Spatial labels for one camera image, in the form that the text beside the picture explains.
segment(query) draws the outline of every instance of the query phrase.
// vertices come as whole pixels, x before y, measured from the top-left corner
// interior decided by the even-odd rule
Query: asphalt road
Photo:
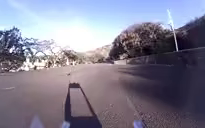
[[[197,77],[171,67],[110,64],[1,74],[0,128],[29,128],[35,116],[45,128],[64,120],[81,128],[131,128],[134,120],[154,128],[205,127],[199,111],[205,102],[195,109],[192,97]]]

